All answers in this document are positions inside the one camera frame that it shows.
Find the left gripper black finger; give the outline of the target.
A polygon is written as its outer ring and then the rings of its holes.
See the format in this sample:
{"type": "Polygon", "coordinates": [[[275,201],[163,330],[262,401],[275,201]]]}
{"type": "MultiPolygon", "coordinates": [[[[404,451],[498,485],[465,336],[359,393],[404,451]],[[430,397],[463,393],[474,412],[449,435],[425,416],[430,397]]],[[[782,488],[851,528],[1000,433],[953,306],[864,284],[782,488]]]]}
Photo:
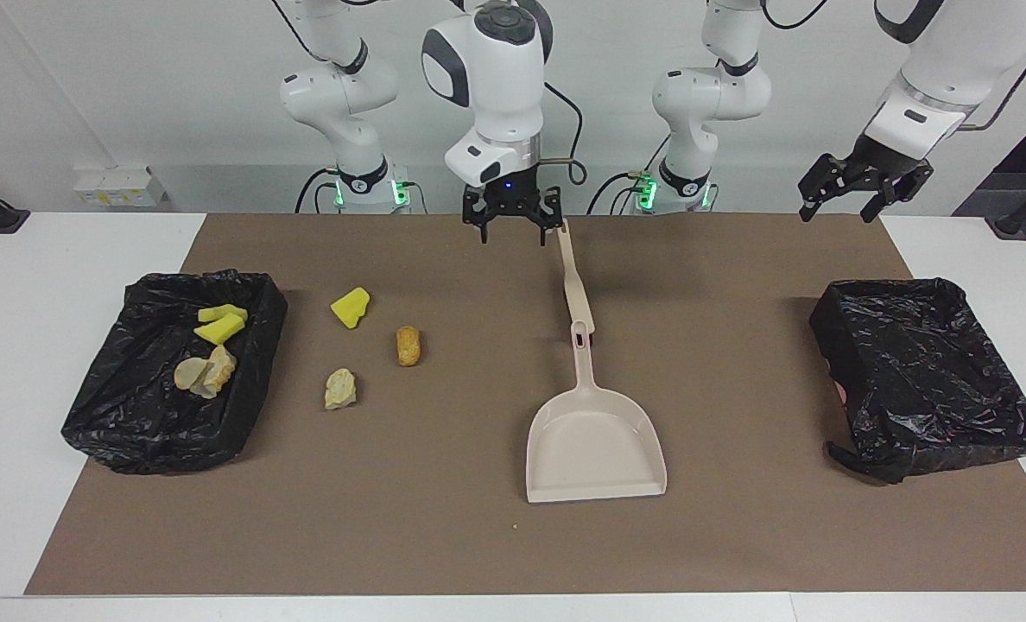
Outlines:
{"type": "Polygon", "coordinates": [[[802,205],[798,213],[804,223],[820,211],[825,202],[849,194],[855,189],[855,181],[845,177],[847,162],[832,154],[822,154],[805,174],[797,182],[802,205]]]}
{"type": "Polygon", "coordinates": [[[867,224],[872,223],[885,208],[896,202],[911,201],[923,188],[928,178],[933,174],[934,168],[930,162],[918,162],[911,172],[902,174],[896,180],[880,173],[872,174],[867,189],[873,192],[873,196],[861,209],[861,220],[867,224]]]}

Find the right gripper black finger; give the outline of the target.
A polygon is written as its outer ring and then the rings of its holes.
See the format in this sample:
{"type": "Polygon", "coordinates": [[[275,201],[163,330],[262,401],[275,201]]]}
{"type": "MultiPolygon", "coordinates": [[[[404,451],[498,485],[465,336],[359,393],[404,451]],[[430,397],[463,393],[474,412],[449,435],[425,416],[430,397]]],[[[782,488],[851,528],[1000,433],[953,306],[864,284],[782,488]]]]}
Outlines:
{"type": "Polygon", "coordinates": [[[482,196],[463,197],[463,223],[478,229],[482,244],[488,244],[488,224],[490,221],[491,216],[482,196]]]}
{"type": "Polygon", "coordinates": [[[536,210],[536,224],[538,227],[538,244],[544,247],[546,237],[550,232],[563,227],[564,216],[561,209],[561,189],[559,187],[549,187],[543,192],[536,210]]]}

